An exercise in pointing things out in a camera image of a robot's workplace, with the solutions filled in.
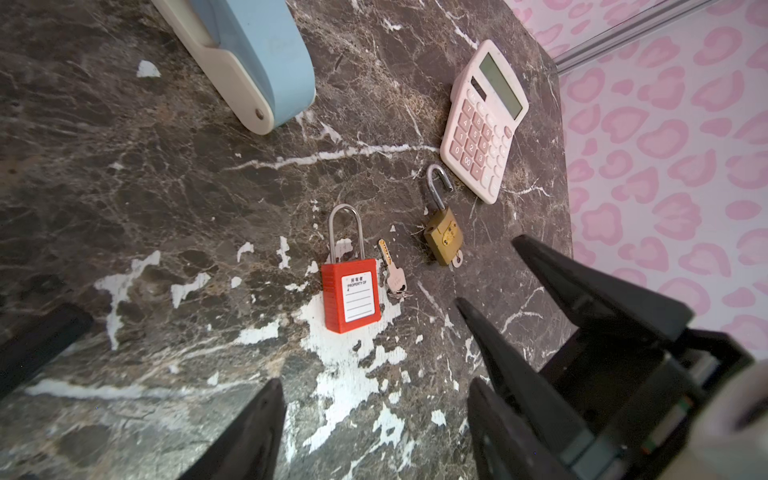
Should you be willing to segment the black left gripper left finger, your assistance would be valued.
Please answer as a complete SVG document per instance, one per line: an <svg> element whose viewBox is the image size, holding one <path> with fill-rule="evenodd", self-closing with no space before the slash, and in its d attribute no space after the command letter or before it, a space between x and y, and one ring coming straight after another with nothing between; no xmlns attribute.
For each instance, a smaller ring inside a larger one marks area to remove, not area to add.
<svg viewBox="0 0 768 480"><path fill-rule="evenodd" d="M180 479L272 479L286 411L282 383L270 379Z"/></svg>

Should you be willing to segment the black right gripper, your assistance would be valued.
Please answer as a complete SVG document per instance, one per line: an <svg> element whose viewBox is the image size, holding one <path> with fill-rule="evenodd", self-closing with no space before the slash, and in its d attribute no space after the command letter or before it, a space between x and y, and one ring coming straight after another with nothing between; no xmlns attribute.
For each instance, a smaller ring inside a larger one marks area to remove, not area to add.
<svg viewBox="0 0 768 480"><path fill-rule="evenodd" d="M512 245L583 330L542 377L476 307L457 298L494 392L574 478L656 478L681 452L696 417L754 357L726 333L686 330L694 312L674 298L528 235Z"/></svg>

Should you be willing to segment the red padlock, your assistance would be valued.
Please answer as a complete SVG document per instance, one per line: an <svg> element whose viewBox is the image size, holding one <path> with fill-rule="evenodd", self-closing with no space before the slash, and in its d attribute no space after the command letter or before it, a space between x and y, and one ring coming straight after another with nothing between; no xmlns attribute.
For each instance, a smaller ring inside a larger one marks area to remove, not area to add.
<svg viewBox="0 0 768 480"><path fill-rule="evenodd" d="M359 259L341 262L335 251L334 220L337 213L349 211L357 225ZM344 334L381 320L376 261L365 253L362 221L349 204L336 205L328 218L330 262L321 269L325 326Z"/></svg>

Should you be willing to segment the silver key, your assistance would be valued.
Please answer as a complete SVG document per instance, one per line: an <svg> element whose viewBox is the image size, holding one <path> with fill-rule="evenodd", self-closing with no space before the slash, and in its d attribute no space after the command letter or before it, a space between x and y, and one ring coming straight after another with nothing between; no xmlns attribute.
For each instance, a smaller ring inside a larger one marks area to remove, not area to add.
<svg viewBox="0 0 768 480"><path fill-rule="evenodd" d="M393 296L397 298L402 298L407 292L407 281L405 278L404 270L395 265L394 260L390 254L388 245L384 239L380 239L378 241L378 246L386 265L387 288Z"/></svg>

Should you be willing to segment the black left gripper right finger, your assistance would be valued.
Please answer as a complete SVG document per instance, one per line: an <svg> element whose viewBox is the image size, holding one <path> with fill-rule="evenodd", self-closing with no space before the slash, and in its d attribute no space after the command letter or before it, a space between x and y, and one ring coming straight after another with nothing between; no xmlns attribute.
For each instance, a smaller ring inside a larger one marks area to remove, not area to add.
<svg viewBox="0 0 768 480"><path fill-rule="evenodd" d="M525 421L480 378L469 385L468 423L480 479L573 479Z"/></svg>

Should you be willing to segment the brass padlock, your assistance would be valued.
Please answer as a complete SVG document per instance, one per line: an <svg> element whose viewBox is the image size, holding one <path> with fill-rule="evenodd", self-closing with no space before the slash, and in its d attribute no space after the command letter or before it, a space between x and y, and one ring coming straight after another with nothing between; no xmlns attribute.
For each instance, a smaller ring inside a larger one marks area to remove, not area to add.
<svg viewBox="0 0 768 480"><path fill-rule="evenodd" d="M464 237L456 216L445 204L437 190L434 182L435 175L439 176L448 191L454 190L454 186L442 166L431 164L427 168L427 186L437 205L437 212L427 223L424 236L437 262L442 266L448 266L462 248Z"/></svg>

